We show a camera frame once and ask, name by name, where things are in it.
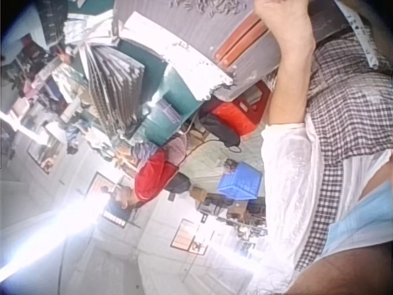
wire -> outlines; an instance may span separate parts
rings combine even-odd
[[[238,150],[237,151],[233,151],[233,150],[231,150],[231,148],[238,148]],[[231,147],[228,147],[228,149],[232,152],[232,153],[234,153],[234,154],[240,154],[243,150],[241,149],[241,147],[239,147],[239,146],[231,146]]]
[[[193,148],[193,149],[184,157],[184,159],[180,162],[179,167],[184,163],[184,161],[185,161],[193,152],[195,152],[197,149],[199,149],[202,145],[204,145],[204,144],[206,144],[206,143],[210,143],[210,142],[212,142],[212,141],[217,141],[217,142],[219,142],[219,143],[224,143],[224,142],[221,141],[221,140],[207,140],[207,141],[204,141],[204,142],[200,143],[199,145],[197,145],[195,148]],[[238,151],[232,151],[232,150],[230,149],[230,147],[228,148],[228,150],[231,151],[231,152],[233,152],[233,153],[235,153],[235,154],[240,154],[240,153],[242,152],[242,149],[241,149],[239,146],[237,146],[237,148],[239,149]]]
[[[64,264],[64,257],[65,257],[65,254],[66,254],[67,243],[68,243],[68,238],[66,238],[66,240],[64,241],[63,251],[61,253],[59,277],[58,277],[58,281],[57,281],[57,295],[60,295],[61,276],[63,274],[63,264]]]

window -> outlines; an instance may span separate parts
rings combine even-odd
[[[208,240],[211,239],[213,233],[210,232],[206,235],[206,231],[201,230],[197,224],[183,219],[173,238],[171,247],[204,255],[208,249]]]
[[[112,181],[97,172],[89,185],[87,195],[101,194],[101,188],[103,186],[107,186],[109,192],[114,191],[116,194],[118,191]],[[120,226],[121,228],[124,228],[127,224],[127,220],[130,218],[130,214],[131,213],[129,211],[121,209],[121,206],[113,198],[111,198],[104,209],[103,218],[117,226]]]

blue plastic basket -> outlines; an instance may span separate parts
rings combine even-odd
[[[235,200],[252,200],[258,197],[262,172],[240,162],[236,170],[221,177],[217,190]]]

checkered shirt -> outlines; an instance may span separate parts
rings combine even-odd
[[[392,68],[378,57],[368,66],[352,31],[344,30],[318,44],[308,92],[307,113],[319,138],[324,174],[312,227],[296,270],[310,265],[325,247],[329,225],[336,221],[343,185],[343,161],[393,149]],[[274,88],[277,71],[265,81]]]

man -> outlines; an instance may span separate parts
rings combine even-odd
[[[122,157],[139,160],[135,190],[121,202],[129,206],[142,205],[164,189],[175,193],[187,191],[191,183],[188,177],[178,172],[186,151],[186,135],[174,135],[163,147],[150,142],[136,144],[131,148],[120,146],[118,152]]]
[[[255,0],[282,53],[262,132],[268,238],[288,268],[306,269],[291,294],[387,294],[391,79],[351,31],[316,49],[308,2]]]

